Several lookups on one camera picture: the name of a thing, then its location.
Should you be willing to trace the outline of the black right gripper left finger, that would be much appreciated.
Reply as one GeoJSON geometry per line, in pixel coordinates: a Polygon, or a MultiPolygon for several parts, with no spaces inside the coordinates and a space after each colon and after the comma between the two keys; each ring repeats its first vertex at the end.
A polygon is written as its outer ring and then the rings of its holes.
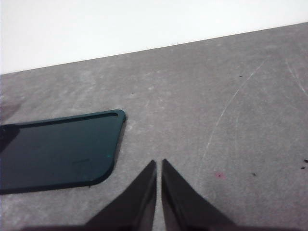
{"type": "Polygon", "coordinates": [[[156,162],[149,164],[110,204],[84,225],[32,226],[24,231],[149,231],[156,203],[156,162]]]}

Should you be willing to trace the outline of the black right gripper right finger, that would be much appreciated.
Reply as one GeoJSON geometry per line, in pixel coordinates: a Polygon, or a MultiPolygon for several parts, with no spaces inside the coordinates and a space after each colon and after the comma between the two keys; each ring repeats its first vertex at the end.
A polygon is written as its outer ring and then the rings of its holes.
{"type": "Polygon", "coordinates": [[[162,161],[162,204],[168,231],[238,231],[231,219],[211,205],[169,161],[162,161]]]}

